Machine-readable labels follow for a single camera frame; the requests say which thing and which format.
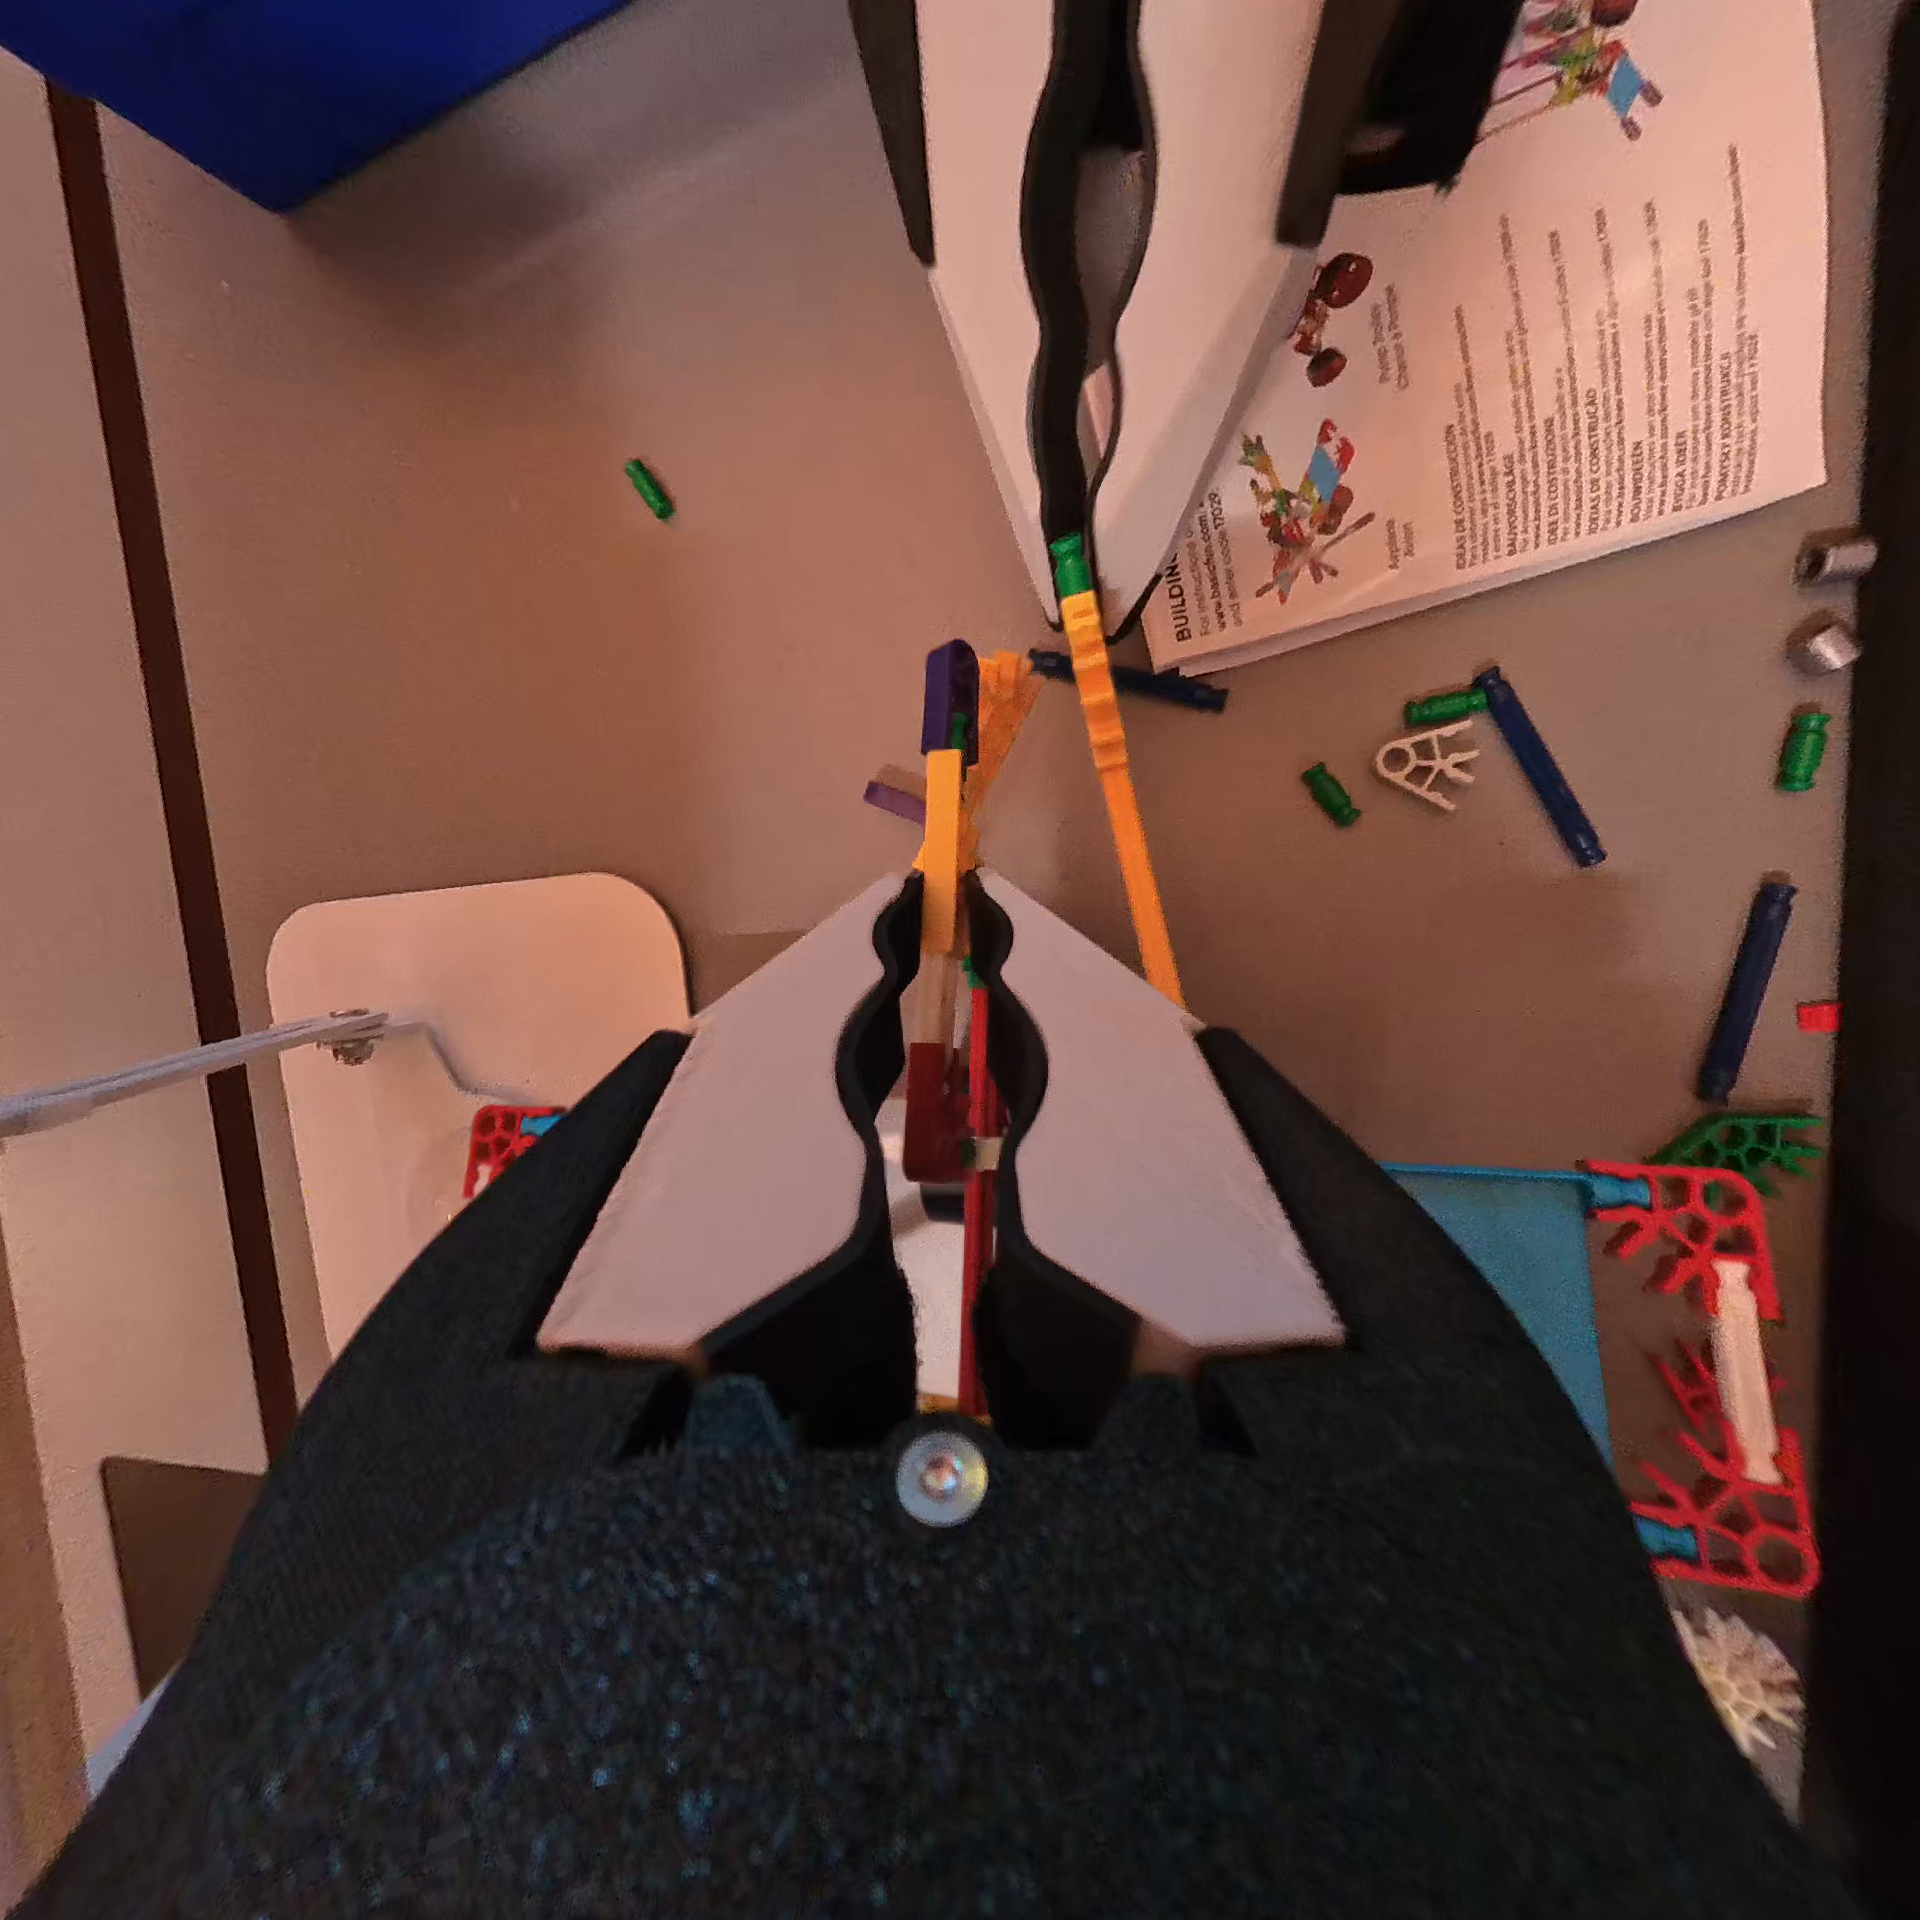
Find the blue plastic bin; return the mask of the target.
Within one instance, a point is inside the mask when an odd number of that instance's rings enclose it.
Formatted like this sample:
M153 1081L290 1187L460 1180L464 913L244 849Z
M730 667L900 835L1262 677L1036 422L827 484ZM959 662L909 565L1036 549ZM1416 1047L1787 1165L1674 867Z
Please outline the blue plastic bin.
M617 3L8 3L2 45L268 210L349 180Z

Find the colourful construction toy model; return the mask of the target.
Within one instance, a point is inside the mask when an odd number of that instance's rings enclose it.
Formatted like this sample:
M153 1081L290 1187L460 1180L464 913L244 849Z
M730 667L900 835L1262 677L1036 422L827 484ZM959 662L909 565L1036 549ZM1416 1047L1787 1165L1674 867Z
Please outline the colourful construction toy model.
M956 1415L998 1428L1010 1443L1078 1449L1135 1378L1194 1378L1229 1360L1337 1350L1194 1355L1019 1249L1000 1198L1007 1112L991 1075L991 992L974 931L982 873L959 869L963 779L979 757L979 657L961 640L927 661L922 747L924 840L914 867L922 959L900 1001L907 1072L879 1115L879 1141L885 1180L896 1168L907 1185L964 1195ZM1651 1260L1651 1288L1691 1303L1696 1337L1655 1358L1681 1420L1685 1466L1644 1466L1644 1494L1631 1501L1644 1554L1667 1579L1793 1600L1813 1594L1820 1558L1809 1460L1793 1428L1779 1423L1779 1377L1764 1344L1764 1326L1782 1319L1779 1283L1764 1203L1749 1180L1597 1162L1576 1174L1366 1162L1361 1198L1348 1204L1309 1177L1301 1148L1266 1153L1256 1141L1253 1089L1243 1078L1260 1059L1244 1061L1217 1028L1200 1025L1197 1043L1330 1298L1331 1233L1355 1246L1361 1230L1401 1225L1404 1212L1416 1209L1424 1226L1413 1251L1442 1251L1443 1276L1467 1264L1501 1303L1499 1316L1527 1331L1603 1463L1611 1461L1611 1438L1589 1226L1614 1230L1617 1259ZM631 1150L588 1187L585 1225L565 1240L560 1276L537 1293L528 1340L539 1355L546 1312ZM1335 1309L1348 1344L1357 1312ZM792 1337L764 1334L746 1357L607 1358L752 1377L818 1441L862 1441L889 1426L907 1400L902 1344L828 1345L821 1316L799 1321Z

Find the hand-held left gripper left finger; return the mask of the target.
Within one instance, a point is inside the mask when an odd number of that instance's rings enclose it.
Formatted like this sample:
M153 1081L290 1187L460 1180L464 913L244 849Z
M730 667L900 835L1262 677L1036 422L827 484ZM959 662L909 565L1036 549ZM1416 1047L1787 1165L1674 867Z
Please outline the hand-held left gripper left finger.
M907 1072L900 1001L922 884L889 875L696 1017L537 1334L545 1355L914 1348L879 1115Z

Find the white instruction booklet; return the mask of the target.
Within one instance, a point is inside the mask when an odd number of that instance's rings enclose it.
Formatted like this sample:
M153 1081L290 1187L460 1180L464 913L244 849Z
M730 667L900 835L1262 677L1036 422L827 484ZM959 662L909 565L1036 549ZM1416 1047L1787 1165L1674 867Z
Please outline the white instruction booklet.
M1809 3L1521 5L1451 191L1331 214L1140 629L1200 673L1826 480Z

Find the green fan connector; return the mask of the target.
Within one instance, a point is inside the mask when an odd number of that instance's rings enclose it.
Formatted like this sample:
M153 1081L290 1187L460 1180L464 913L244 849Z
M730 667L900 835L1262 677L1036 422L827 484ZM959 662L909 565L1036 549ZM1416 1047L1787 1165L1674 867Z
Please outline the green fan connector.
M1644 1155L1644 1167L1730 1171L1764 1198L1823 1158L1826 1121L1811 1112L1706 1112Z

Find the white snowflake connector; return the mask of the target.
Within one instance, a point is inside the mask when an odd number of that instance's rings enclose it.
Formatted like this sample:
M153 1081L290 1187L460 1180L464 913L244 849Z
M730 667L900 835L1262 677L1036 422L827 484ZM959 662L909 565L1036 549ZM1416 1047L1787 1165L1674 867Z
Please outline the white snowflake connector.
M1779 1645L1745 1620L1667 1610L1685 1659L1713 1708L1751 1762L1800 1744L1807 1733L1807 1695L1797 1668Z

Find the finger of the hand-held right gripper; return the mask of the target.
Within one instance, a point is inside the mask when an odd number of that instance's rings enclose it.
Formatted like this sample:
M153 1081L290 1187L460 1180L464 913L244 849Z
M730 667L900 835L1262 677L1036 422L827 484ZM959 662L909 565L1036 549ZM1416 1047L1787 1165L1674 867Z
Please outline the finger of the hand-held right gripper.
M1321 5L1111 5L1109 20L1084 156L1084 464L1116 636L1305 289L1277 215Z
M1078 5L914 8L927 280L1021 562L1059 621L1056 549L1087 532L1087 312L1074 199Z

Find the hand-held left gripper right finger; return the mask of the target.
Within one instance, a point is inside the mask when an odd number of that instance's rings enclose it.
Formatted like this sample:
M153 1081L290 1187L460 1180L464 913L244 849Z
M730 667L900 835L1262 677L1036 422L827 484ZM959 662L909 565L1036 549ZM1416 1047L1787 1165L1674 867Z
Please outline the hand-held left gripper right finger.
M1194 1355L1341 1345L1200 1023L1007 877L974 931L1019 1249Z

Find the dark blue rod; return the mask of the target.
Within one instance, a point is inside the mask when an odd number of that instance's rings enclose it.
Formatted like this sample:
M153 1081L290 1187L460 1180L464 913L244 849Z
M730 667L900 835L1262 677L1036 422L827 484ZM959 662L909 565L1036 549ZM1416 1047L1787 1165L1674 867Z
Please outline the dark blue rod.
M1782 877L1766 877L1751 899L1741 942L1695 1078L1695 1094L1706 1105L1723 1105L1741 1081L1796 899L1797 887Z
M1034 648L1027 651L1034 673L1074 686L1073 657L1056 649ZM1111 679L1120 696L1153 698L1166 706L1191 707L1197 713L1222 714L1229 703L1229 692L1220 686L1183 679L1178 669L1166 673L1140 669L1109 661Z
M1572 863L1597 869L1606 860L1601 835L1516 688L1497 667L1479 672L1472 688Z

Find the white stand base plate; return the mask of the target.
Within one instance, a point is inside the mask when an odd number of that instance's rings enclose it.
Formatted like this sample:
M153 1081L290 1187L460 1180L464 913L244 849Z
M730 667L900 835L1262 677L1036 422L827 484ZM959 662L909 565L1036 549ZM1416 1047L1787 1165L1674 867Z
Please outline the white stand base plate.
M615 875L302 906L267 995L276 1025L386 1017L363 1064L337 1043L279 1059L328 1357L474 1194L481 1110L552 1118L690 1020L667 912Z

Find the grey connector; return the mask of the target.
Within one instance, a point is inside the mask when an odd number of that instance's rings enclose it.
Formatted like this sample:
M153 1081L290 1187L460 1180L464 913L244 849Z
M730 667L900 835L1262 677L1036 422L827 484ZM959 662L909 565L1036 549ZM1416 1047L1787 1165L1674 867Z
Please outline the grey connector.
M1470 716L1388 739L1374 752L1374 775L1386 786L1443 814L1458 813L1458 792L1472 789L1479 745Z

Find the yellow rod with connector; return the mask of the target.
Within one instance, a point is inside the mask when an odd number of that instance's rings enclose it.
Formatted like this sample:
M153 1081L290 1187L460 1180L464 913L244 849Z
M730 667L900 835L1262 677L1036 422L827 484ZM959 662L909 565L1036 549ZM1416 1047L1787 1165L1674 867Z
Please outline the yellow rod with connector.
M1131 743L1109 669L1109 640L1102 623L1102 596L1059 602L1074 689L1092 750L1092 766L1105 804L1116 870L1128 899L1133 936L1144 978L1175 1008L1186 1005L1172 953L1154 864L1141 826L1140 796L1131 773Z
M980 814L1036 698L1038 679L1027 653L1000 651L979 659L979 757L964 769L963 779L961 873L971 873L979 867Z

